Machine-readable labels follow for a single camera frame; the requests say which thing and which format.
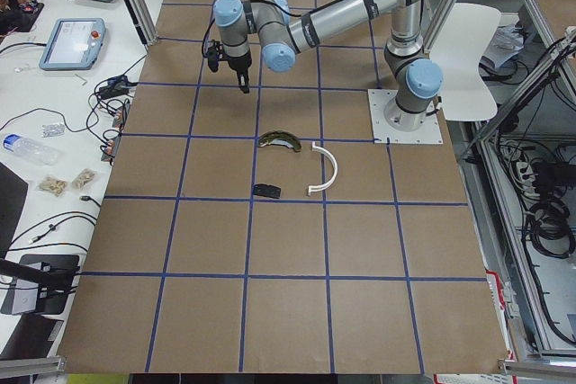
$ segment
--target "metal mounting plate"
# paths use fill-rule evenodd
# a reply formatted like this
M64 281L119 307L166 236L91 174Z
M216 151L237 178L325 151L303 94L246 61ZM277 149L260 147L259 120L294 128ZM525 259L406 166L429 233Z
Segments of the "metal mounting plate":
M386 144L389 140L392 144L443 144L442 133L435 114L427 116L422 126L412 132L397 130L386 121L384 107L390 99L396 96L397 92L396 90L368 90L374 142ZM429 112L434 110L434 105L430 103L427 110Z

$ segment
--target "cardboard sheet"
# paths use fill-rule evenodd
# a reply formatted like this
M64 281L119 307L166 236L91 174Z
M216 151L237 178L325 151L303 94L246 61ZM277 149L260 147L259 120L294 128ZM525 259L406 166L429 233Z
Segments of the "cardboard sheet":
M576 0L536 0L556 39L563 38L568 26L576 25Z
M161 12L59 347L68 370L497 371L506 349L445 124L443 146L373 143L365 89L393 84L389 17L283 75L252 45L242 94L200 57L213 1ZM258 148L271 129L302 152ZM340 173L307 197L331 173L313 140Z

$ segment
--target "water bottle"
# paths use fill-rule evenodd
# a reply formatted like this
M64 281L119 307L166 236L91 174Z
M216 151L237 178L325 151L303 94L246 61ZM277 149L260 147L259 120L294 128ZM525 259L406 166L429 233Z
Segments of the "water bottle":
M54 147L44 146L33 139L16 134L3 135L2 147L34 164L54 165L60 157L60 151Z

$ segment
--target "white table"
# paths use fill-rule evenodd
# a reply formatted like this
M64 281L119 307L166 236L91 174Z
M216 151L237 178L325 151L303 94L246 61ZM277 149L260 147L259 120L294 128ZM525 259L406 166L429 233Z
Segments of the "white table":
M94 86L110 76L123 73L137 59L146 54L137 32L134 29L128 10L123 0L114 0L109 4L89 0L39 0L45 4L38 21L28 33L15 33L8 36L0 49L8 45L25 42L47 42L50 32L58 18L100 17L106 23L107 32L103 48L94 66L87 71L47 72L38 68L43 47L14 48L0 55L0 125L8 119L34 108L43 107L64 113L72 129L85 126L90 112L87 99ZM154 22L156 21L163 0L145 0ZM144 61L135 66L128 77L137 81ZM112 126L112 118L100 114L100 122L93 130L99 134ZM100 201L104 196L111 167L100 161L100 142L88 131L70 133L55 138L42 138L41 125L61 122L57 114L35 112L14 121L0 134L15 133L27 138L37 139L63 152L63 157L53 166L33 165L18 156L0 151L0 162L29 182L28 195L22 212L16 235L31 225L52 215L81 210L97 215L98 208L90 201L79 200L81 194L88 194ZM51 174L60 179L71 181L84 168L98 173L85 192L64 192L55 197L48 192L38 191L38 183ZM48 223L43 224L21 238L14 247L29 245L29 240L46 231ZM58 230L50 233L37 245L72 242L89 247L93 227L82 219L72 219L62 224ZM78 254L83 253L72 246L53 246L30 251L9 252L7 259L18 262L24 254ZM6 291L0 292L0 301L4 300ZM67 303L64 313L49 316L66 320L72 301ZM20 317L0 316L0 350L6 345ZM63 330L58 334L49 355L54 355L59 346Z

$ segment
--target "blue joint cap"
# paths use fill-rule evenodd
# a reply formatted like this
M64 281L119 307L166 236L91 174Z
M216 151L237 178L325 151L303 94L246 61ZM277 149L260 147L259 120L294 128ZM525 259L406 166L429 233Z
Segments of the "blue joint cap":
M442 69L427 58L413 61L406 72L408 88L420 99L432 99L436 96L443 79Z
M288 13L290 12L290 6L288 5L287 0L273 0L273 1L275 4L284 9L284 11ZM282 17L284 18L284 24L287 26L288 24L290 24L290 15L288 15L284 11L282 11Z
M289 71L296 63L294 50L282 42L266 45L262 49L262 55L266 65L274 72Z
M239 20L244 8L240 0L217 0L213 11L216 24L220 27L228 27Z

